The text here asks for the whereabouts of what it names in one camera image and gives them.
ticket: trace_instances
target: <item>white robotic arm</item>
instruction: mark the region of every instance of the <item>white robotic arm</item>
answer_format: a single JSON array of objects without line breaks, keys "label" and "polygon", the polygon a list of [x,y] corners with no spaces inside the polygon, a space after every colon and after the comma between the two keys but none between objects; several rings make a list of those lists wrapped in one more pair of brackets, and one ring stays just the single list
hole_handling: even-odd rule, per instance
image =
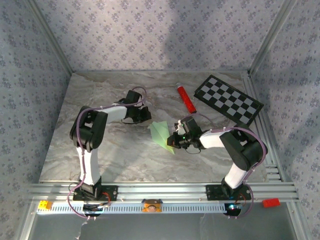
[{"label": "white robotic arm", "polygon": [[252,167],[263,157],[263,148],[256,138],[247,132],[251,131],[245,124],[235,129],[213,132],[202,131],[195,120],[188,116],[175,124],[176,132],[167,139],[167,145],[187,149],[190,145],[200,150],[224,147],[230,154],[233,164],[221,182],[225,197],[231,196],[240,188]]},{"label": "white robotic arm", "polygon": [[[147,106],[144,106],[140,93],[129,90],[126,98],[115,102],[112,107],[99,110],[88,110],[89,106],[83,106],[71,128],[70,138],[76,146],[79,155],[81,175],[80,181],[83,184],[80,190],[94,199],[98,199],[101,195],[101,175],[99,172],[98,164],[98,147],[101,144],[106,124],[111,122],[120,121],[126,118],[131,118],[133,124],[142,123],[151,119],[151,113]],[[79,124],[79,135],[81,146],[77,139],[77,120],[80,114],[83,113]],[[83,166],[83,149],[84,149],[84,165],[85,177]]]}]

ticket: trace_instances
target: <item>wire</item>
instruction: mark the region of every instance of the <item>wire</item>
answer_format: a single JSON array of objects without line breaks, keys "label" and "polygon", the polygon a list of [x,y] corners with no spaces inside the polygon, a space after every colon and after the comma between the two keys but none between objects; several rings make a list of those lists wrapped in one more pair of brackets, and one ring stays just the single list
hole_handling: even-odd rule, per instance
[{"label": "wire", "polygon": [[[198,112],[189,114],[185,118],[190,117],[190,116],[194,116],[194,115],[199,115],[199,116],[202,116],[202,117],[208,119],[210,121],[210,123],[212,124],[212,126],[215,126],[215,124],[213,123],[213,121],[209,117],[207,117],[206,115],[203,115],[201,113],[198,113]],[[262,162],[265,160],[266,155],[267,155],[267,150],[266,150],[265,144],[262,142],[262,140],[255,133],[253,133],[252,131],[247,130],[245,128],[242,128],[242,127],[237,127],[237,126],[224,127],[223,129],[211,130],[211,132],[216,134],[216,133],[227,132],[227,131],[230,131],[230,130],[239,130],[239,131],[243,131],[243,132],[251,135],[252,137],[254,137],[258,141],[258,143],[262,147],[262,158],[261,158],[261,160],[259,162],[254,164],[252,166],[252,168],[248,171],[248,173],[246,174],[246,176],[243,179],[243,181],[246,181],[248,179],[248,177],[252,174],[252,172],[255,170],[255,168],[258,167],[260,164],[262,164]]]},{"label": "wire", "polygon": [[244,183],[243,185],[244,185],[244,186],[247,186],[248,189],[249,189],[249,191],[250,191],[251,204],[250,204],[249,208],[247,209],[247,211],[245,211],[244,214],[241,214],[240,216],[228,216],[228,218],[230,218],[230,219],[239,219],[239,218],[243,218],[243,217],[247,216],[247,215],[250,213],[250,211],[251,211],[251,209],[253,208],[253,206],[254,206],[254,193],[253,193],[253,191],[252,191],[252,188],[251,188],[248,184],[246,184],[246,183]]},{"label": "wire", "polygon": [[110,205],[111,205],[111,197],[110,197],[109,193],[103,192],[102,194],[103,194],[103,195],[106,195],[106,196],[108,197],[108,202],[107,202],[107,204],[110,206]]},{"label": "wire", "polygon": [[201,153],[201,149],[199,149],[199,152],[196,152],[196,153],[188,152],[187,149],[184,149],[184,150],[185,150],[188,154],[191,154],[191,155],[192,155],[192,154],[199,154],[199,153]]},{"label": "wire", "polygon": [[80,214],[79,212],[77,212],[77,210],[74,209],[74,207],[72,207],[71,203],[70,203],[70,195],[72,192],[74,192],[76,189],[80,188],[84,182],[85,182],[85,179],[86,179],[86,166],[85,166],[85,149],[81,143],[81,139],[80,139],[80,120],[82,118],[82,116],[86,113],[86,112],[89,112],[89,111],[95,111],[95,110],[104,110],[104,109],[110,109],[110,108],[113,108],[113,107],[130,107],[130,106],[134,106],[134,105],[137,105],[137,104],[143,104],[145,101],[146,101],[146,98],[147,98],[147,90],[143,87],[143,86],[136,86],[134,87],[132,90],[135,90],[135,89],[142,89],[144,91],[144,97],[142,97],[142,99],[140,101],[137,101],[136,103],[130,103],[130,104],[113,104],[113,105],[110,105],[110,106],[101,106],[101,107],[90,107],[90,108],[86,108],[84,109],[82,112],[79,113],[79,116],[76,120],[76,127],[75,127],[75,132],[76,132],[76,139],[77,139],[77,142],[79,143],[79,146],[81,148],[81,164],[82,164],[82,169],[83,169],[83,178],[81,180],[81,182],[76,185],[75,187],[73,187],[67,197],[66,197],[66,201],[69,205],[69,207],[71,208],[71,210],[79,217],[81,218],[84,218],[84,219],[87,219],[88,217],[85,216],[85,215],[82,215]]},{"label": "wire", "polygon": [[236,204],[240,200],[240,197],[242,197],[244,199],[244,204],[242,205],[244,207],[247,203],[247,200],[246,200],[246,197],[242,193],[239,193],[238,198],[236,199],[234,204]]}]

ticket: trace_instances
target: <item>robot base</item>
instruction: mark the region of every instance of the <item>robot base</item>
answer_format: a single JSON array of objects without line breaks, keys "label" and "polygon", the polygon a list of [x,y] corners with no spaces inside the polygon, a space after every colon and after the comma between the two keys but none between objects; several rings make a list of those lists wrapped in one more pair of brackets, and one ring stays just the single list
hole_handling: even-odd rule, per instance
[{"label": "robot base", "polygon": [[251,200],[250,190],[246,185],[236,188],[230,196],[225,196],[221,185],[206,185],[206,199],[208,201],[227,201],[227,200]]},{"label": "robot base", "polygon": [[83,184],[73,193],[73,201],[99,201],[108,202],[108,195],[111,201],[117,200],[118,186],[102,185],[101,178],[95,185]]}]

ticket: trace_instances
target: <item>red block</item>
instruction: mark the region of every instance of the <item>red block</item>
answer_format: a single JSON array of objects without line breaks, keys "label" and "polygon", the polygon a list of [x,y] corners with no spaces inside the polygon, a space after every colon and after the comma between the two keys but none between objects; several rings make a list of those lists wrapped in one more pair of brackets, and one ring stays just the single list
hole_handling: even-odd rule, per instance
[{"label": "red block", "polygon": [[276,207],[281,205],[278,198],[270,198],[270,199],[263,200],[262,204],[265,208],[271,208],[271,207]]},{"label": "red block", "polygon": [[180,83],[177,83],[176,89],[177,89],[178,93],[180,94],[180,96],[184,102],[184,105],[188,109],[189,113],[191,113],[191,114],[196,113],[197,110],[196,110],[195,106],[193,105],[192,101],[190,100],[185,88]]}]

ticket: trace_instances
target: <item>checkerboard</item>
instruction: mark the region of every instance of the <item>checkerboard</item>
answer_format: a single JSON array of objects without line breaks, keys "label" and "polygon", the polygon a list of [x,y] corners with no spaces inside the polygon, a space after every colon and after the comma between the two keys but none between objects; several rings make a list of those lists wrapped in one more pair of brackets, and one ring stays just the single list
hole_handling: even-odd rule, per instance
[{"label": "checkerboard", "polygon": [[194,96],[235,123],[248,126],[264,106],[213,75],[198,87]]}]

